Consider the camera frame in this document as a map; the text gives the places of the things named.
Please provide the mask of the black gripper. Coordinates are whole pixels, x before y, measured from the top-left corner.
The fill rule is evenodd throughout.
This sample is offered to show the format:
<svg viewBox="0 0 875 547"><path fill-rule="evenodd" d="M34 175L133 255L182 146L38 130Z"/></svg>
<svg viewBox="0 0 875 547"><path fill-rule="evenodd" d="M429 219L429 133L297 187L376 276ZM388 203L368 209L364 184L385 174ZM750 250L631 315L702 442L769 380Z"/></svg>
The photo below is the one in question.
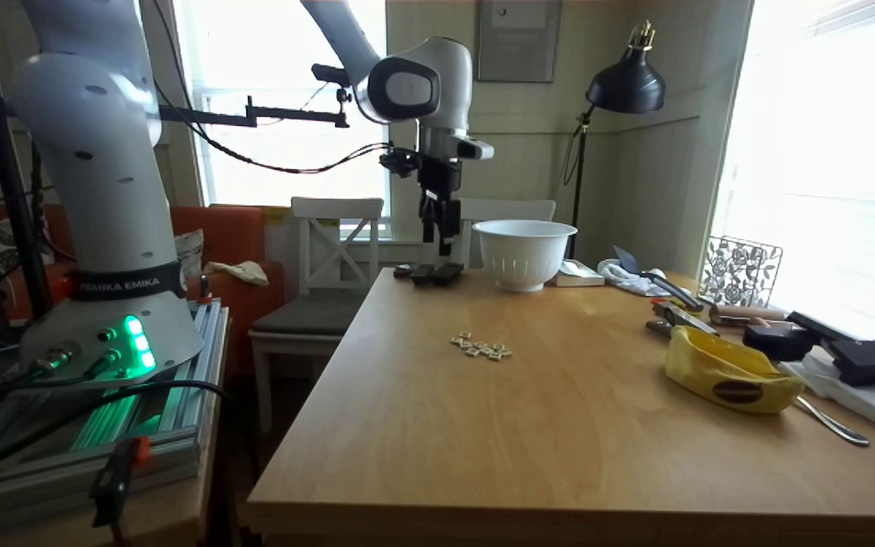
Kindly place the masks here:
<svg viewBox="0 0 875 547"><path fill-rule="evenodd" d="M422 237L437 239L437 255L450 255L454 251L450 237L459 235L461 203L457 201L457 192L461 187L461 163L490 160L491 154L495 150L481 139L457 139L450 146L450 158L437 158L437 154L414 153L402 146L388 146L379 154L379 163L388 174L415 175L422 187L418 195Z"/></svg>

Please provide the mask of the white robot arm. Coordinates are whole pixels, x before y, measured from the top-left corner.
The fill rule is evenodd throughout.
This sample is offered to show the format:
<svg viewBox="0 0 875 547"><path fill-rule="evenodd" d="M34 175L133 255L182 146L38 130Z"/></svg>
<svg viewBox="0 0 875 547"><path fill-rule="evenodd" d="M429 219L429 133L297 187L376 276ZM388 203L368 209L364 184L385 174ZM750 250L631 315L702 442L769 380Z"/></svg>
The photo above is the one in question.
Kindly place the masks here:
<svg viewBox="0 0 875 547"><path fill-rule="evenodd" d="M59 184L73 239L73 294L34 322L22 357L67 378L141 380L185 365L201 335L182 301L169 207L156 160L156 99L141 0L22 0L40 53L12 75L9 107ZM300 0L373 123L418 139L385 163L414 170L422 223L459 231L461 160L491 150L468 133L471 53L433 36L376 54L345 0Z"/></svg>

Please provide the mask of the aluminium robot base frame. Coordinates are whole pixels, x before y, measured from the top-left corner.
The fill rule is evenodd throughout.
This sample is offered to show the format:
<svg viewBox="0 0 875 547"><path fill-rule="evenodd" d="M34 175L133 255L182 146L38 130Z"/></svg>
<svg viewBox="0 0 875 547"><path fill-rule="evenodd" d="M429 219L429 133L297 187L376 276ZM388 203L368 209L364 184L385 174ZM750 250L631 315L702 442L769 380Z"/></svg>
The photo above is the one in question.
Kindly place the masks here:
<svg viewBox="0 0 875 547"><path fill-rule="evenodd" d="M71 512L95 516L97 475L129 442L143 442L129 499L201 475L218 400L227 309L218 301L201 304L196 329L204 351L149 380L0 400L0 531Z"/></svg>

